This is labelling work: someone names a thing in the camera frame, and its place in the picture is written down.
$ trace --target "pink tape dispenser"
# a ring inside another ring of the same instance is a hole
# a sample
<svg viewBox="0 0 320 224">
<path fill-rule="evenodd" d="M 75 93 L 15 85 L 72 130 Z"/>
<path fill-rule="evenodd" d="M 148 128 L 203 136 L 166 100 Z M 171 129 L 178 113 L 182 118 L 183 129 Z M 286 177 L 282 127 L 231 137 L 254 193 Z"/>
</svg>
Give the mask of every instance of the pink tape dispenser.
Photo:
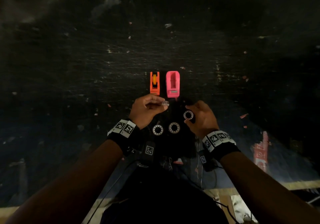
<svg viewBox="0 0 320 224">
<path fill-rule="evenodd" d="M 180 95 L 180 74 L 177 71 L 167 72 L 166 86 L 168 98 L 178 98 Z"/>
</svg>

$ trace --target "hand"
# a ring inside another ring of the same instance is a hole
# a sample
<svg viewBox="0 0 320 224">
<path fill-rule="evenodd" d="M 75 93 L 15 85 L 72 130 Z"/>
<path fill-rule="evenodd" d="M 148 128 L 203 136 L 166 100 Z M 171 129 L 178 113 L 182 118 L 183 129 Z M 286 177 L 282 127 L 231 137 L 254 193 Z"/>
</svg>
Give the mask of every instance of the hand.
<svg viewBox="0 0 320 224">
<path fill-rule="evenodd" d="M 148 94 L 136 99 L 129 115 L 130 120 L 140 129 L 146 127 L 158 113 L 168 109 L 167 105 L 161 105 L 165 99 L 154 94 Z"/>
<path fill-rule="evenodd" d="M 194 105 L 186 106 L 186 109 L 189 109 L 194 113 L 195 123 L 191 123 L 190 120 L 185 120 L 184 122 L 201 140 L 212 131 L 219 130 L 214 113 L 204 101 L 198 101 Z"/>
</svg>

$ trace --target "small transparent object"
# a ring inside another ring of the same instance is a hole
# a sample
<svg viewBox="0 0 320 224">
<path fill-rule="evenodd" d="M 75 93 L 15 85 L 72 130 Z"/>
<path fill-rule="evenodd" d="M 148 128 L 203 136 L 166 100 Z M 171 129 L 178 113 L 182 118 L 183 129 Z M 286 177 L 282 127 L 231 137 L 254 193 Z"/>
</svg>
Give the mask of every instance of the small transparent object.
<svg viewBox="0 0 320 224">
<path fill-rule="evenodd" d="M 162 101 L 162 105 L 167 105 L 167 106 L 169 106 L 169 101 Z"/>
</svg>

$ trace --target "person's left hand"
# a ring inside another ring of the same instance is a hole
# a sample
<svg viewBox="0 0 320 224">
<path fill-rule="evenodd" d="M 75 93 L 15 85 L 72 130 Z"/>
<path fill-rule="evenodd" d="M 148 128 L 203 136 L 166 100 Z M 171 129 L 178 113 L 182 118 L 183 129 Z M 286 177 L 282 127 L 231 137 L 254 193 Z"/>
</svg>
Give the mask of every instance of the person's left hand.
<svg viewBox="0 0 320 224">
<path fill-rule="evenodd" d="M 154 94 L 137 98 L 132 105 L 129 119 L 143 129 L 150 124 L 154 116 L 168 109 L 167 105 L 161 105 L 164 100 Z"/>
</svg>

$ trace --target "bearing ring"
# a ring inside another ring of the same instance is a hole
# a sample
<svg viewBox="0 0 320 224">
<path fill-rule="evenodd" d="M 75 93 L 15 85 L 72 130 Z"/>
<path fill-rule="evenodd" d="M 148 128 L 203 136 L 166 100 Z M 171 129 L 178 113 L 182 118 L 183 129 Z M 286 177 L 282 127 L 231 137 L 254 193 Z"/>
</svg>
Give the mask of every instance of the bearing ring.
<svg viewBox="0 0 320 224">
<path fill-rule="evenodd" d="M 161 131 L 160 131 L 159 133 L 156 132 L 156 129 L 157 129 L 157 128 L 160 128 L 160 129 L 161 129 Z M 159 124 L 156 124 L 156 125 L 153 127 L 152 132 L 153 132 L 153 134 L 154 134 L 155 136 L 162 135 L 162 133 L 163 133 L 163 127 L 162 127 L 161 125 L 159 125 Z"/>
<path fill-rule="evenodd" d="M 190 113 L 190 114 L 191 114 L 191 117 L 190 117 L 190 118 L 187 118 L 187 117 L 186 117 L 186 114 L 187 114 L 187 113 Z M 183 117 L 184 117 L 184 119 L 186 119 L 186 120 L 191 120 L 191 119 L 193 119 L 193 113 L 192 113 L 190 110 L 187 110 L 186 112 L 184 112 Z"/>
<path fill-rule="evenodd" d="M 175 125 L 177 127 L 176 130 L 173 130 L 172 129 L 172 126 Z M 177 123 L 177 122 L 172 122 L 170 125 L 169 125 L 169 131 L 173 134 L 176 134 L 180 131 L 180 125 Z"/>
</svg>

